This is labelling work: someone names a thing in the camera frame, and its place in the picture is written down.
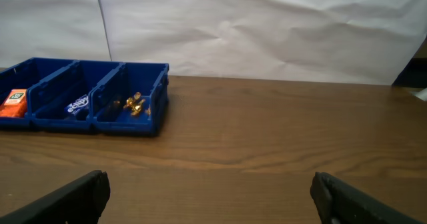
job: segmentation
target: blue candy package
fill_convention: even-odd
[[[67,114],[67,119],[85,120],[89,114],[89,96],[85,94],[66,106],[64,111]]]

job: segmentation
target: orange tic tac box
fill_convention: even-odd
[[[27,112],[26,89],[13,89],[0,106],[0,117],[24,117]]]

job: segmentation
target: wood grain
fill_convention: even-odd
[[[100,223],[319,223],[326,171],[427,221],[427,106],[379,85],[170,77],[156,138],[0,131],[0,215],[109,173]]]

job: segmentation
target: wrinkled white paper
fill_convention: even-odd
[[[0,0],[0,57],[109,60],[98,0]]]
[[[391,84],[427,0],[101,0],[114,61],[173,75]]]

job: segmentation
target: blue bin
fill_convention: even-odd
[[[157,134],[168,102],[168,71],[165,63],[126,63],[117,68],[111,79],[91,93],[95,128],[104,133]],[[123,106],[136,92],[145,99],[143,110],[150,112],[133,117]]]
[[[27,89],[52,73],[71,64],[73,60],[31,58],[0,72],[0,103],[3,103],[12,89]],[[0,117],[2,127],[29,127],[28,113],[23,118]]]
[[[47,131],[88,131],[91,115],[82,119],[68,119],[65,107],[79,97],[91,94],[98,86],[113,76],[114,69],[124,65],[111,61],[75,61],[51,75],[28,91],[28,115],[38,129]]]

